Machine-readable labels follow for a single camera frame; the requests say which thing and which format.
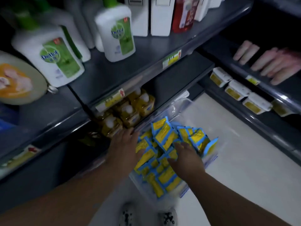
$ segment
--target red bottle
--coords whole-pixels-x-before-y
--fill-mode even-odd
[[[176,0],[175,14],[172,21],[174,32],[185,32],[191,29],[200,0]]]

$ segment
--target shoe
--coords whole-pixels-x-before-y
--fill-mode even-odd
[[[137,226],[136,208],[133,203],[126,203],[121,209],[119,226]]]
[[[174,208],[167,213],[159,213],[159,221],[162,226],[178,226],[178,216]]]

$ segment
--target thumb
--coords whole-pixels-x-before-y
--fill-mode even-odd
[[[143,156],[144,152],[145,152],[145,149],[141,149],[140,151],[138,151],[138,152],[136,153],[136,158],[137,158],[137,160],[140,160],[140,159],[141,159],[141,157]]]
[[[177,161],[175,159],[171,159],[171,158],[168,158],[167,161],[169,162],[171,168],[176,172],[177,171]]]

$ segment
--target forearm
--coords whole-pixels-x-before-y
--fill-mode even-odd
[[[212,226],[289,225],[227,188],[207,173],[194,175],[187,183]]]
[[[107,164],[0,215],[0,225],[86,226],[122,178]]]

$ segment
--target stacked soap bar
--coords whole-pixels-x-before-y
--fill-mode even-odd
[[[217,139],[210,141],[203,129],[178,126],[164,117],[139,137],[136,152],[145,149],[145,153],[134,170],[152,186],[157,198],[162,198],[182,182],[167,160],[178,158],[174,144],[186,142],[203,157],[213,152]]]

